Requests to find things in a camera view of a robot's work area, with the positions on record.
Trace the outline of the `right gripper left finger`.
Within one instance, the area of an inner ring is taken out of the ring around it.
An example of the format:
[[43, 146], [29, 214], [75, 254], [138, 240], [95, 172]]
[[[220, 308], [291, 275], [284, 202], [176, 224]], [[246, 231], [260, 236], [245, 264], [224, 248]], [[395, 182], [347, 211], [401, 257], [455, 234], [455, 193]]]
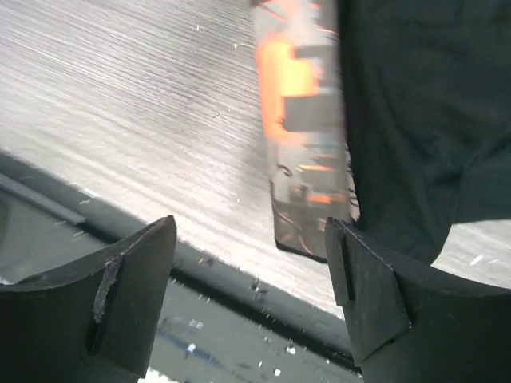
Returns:
[[149, 367], [176, 247], [165, 216], [1, 288], [4, 382], [135, 382]]

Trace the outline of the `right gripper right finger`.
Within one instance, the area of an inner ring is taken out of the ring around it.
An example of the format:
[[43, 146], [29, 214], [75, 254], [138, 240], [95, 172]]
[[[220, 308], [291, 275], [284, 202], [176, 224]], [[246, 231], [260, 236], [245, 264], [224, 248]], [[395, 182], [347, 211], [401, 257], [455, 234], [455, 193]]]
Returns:
[[328, 219], [335, 301], [367, 382], [507, 382], [510, 292], [383, 247]]

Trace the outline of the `black t shirt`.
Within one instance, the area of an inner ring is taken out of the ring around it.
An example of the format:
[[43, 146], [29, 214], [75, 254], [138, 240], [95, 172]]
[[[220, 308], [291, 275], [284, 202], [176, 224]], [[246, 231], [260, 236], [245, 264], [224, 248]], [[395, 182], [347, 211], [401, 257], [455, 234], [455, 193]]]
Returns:
[[510, 217], [507, 1], [253, 1], [276, 246], [329, 218], [426, 264]]

